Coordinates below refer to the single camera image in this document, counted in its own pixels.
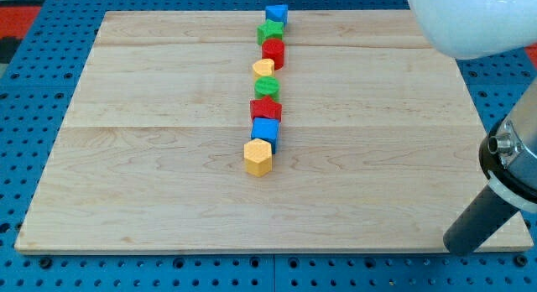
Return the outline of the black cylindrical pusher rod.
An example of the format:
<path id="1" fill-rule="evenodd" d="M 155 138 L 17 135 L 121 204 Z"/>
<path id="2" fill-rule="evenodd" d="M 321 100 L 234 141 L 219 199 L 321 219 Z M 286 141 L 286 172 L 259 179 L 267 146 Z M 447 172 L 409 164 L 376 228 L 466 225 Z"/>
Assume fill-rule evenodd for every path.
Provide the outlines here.
<path id="1" fill-rule="evenodd" d="M 518 211 L 486 185 L 446 230 L 444 246 L 457 256 L 473 253 Z"/>

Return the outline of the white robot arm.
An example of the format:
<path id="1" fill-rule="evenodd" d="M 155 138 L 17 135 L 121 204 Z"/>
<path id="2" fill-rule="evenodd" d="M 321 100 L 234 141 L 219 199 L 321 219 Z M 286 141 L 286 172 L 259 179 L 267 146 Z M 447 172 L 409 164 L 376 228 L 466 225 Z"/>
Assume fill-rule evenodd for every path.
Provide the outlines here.
<path id="1" fill-rule="evenodd" d="M 472 60 L 534 44 L 536 0 L 407 0 L 423 35 L 444 55 Z M 536 211 L 536 85 L 481 142 L 487 184 L 443 236 L 474 252 L 519 211 Z"/>

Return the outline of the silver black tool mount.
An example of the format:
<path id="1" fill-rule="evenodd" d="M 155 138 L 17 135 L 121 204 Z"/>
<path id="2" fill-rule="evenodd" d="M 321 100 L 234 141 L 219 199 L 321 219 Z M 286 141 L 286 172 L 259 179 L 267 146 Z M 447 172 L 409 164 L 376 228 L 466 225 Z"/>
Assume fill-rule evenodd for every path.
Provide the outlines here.
<path id="1" fill-rule="evenodd" d="M 480 148 L 487 187 L 510 205 L 536 212 L 536 83 L 532 82 Z"/>

